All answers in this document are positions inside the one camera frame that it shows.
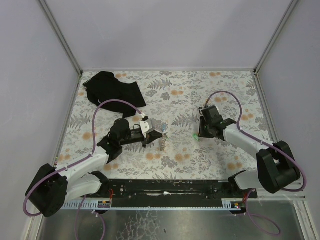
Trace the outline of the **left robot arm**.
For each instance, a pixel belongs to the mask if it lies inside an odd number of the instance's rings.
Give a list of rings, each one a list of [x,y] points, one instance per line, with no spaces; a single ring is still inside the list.
[[[146,148],[162,137],[148,117],[143,118],[136,129],[130,129],[126,119],[117,119],[108,134],[94,143],[88,156],[68,164],[41,166],[25,193],[25,202],[31,202],[40,215],[51,217],[65,202],[96,194],[103,185],[98,177],[99,169],[114,161],[123,152],[124,145],[141,143]]]

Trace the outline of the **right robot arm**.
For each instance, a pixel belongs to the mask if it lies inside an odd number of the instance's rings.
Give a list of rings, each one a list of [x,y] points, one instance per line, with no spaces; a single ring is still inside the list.
[[[230,143],[256,160],[257,170],[244,170],[233,176],[239,189],[263,188],[274,194],[300,179],[301,172],[293,163],[293,154],[286,142],[273,143],[244,133],[235,120],[223,119],[214,105],[200,107],[199,113],[199,138]]]

